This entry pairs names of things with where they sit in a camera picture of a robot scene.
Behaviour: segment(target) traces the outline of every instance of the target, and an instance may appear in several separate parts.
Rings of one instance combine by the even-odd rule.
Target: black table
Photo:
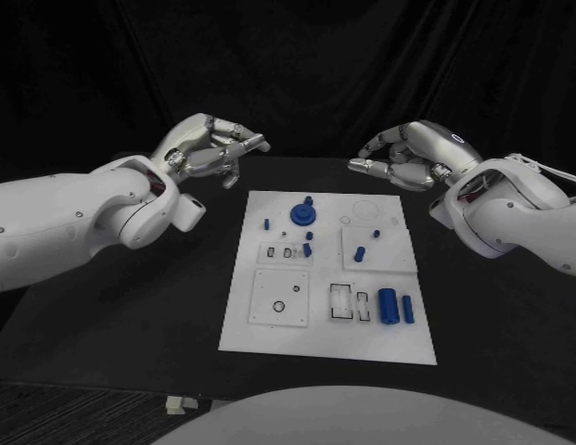
[[[536,425],[576,425],[576,278],[523,249],[490,261],[428,215],[426,194],[341,159],[248,156],[233,190],[192,180],[207,213],[148,248],[104,250],[33,286],[0,334],[0,382],[236,400],[363,385],[465,401]],[[218,351],[249,190],[399,194],[438,366]]]

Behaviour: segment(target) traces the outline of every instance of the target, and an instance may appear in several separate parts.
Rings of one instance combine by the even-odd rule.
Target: robotic hand
[[[239,177],[238,158],[269,150],[262,134],[195,114],[167,133],[151,158],[130,156],[89,174],[62,173],[0,184],[0,292],[84,265],[102,248],[143,248],[171,224],[189,232],[205,207],[179,184]]]
[[[392,165],[366,159],[385,146]],[[406,190],[448,185],[431,205],[431,216],[480,255],[496,258],[522,246],[576,276],[576,197],[568,197],[542,171],[573,183],[576,176],[520,154],[483,160],[461,137],[429,121],[379,133],[359,156],[349,169]]]

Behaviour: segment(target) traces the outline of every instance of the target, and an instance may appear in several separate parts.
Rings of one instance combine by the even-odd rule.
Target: black curtain
[[[153,150],[196,112],[269,155],[428,119],[576,174],[576,0],[0,0],[0,182]]]

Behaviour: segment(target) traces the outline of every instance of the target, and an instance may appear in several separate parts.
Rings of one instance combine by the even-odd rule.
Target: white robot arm
[[[238,158],[269,150],[262,134],[196,114],[167,133],[151,158],[131,156],[89,174],[0,184],[0,292],[84,265],[102,248],[143,248],[171,224],[189,232],[206,211],[180,194],[189,177],[238,180]]]
[[[392,165],[366,159],[385,146]],[[428,190],[437,182],[450,186],[431,215],[480,255],[496,258],[522,246],[576,276],[576,197],[568,197],[542,170],[575,183],[576,176],[519,154],[481,160],[461,137],[429,121],[378,134],[359,156],[349,169],[406,190]]]

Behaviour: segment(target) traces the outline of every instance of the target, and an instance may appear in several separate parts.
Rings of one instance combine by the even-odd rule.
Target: floor
[[[166,396],[0,386],[0,445],[148,445],[210,410],[167,415]]]

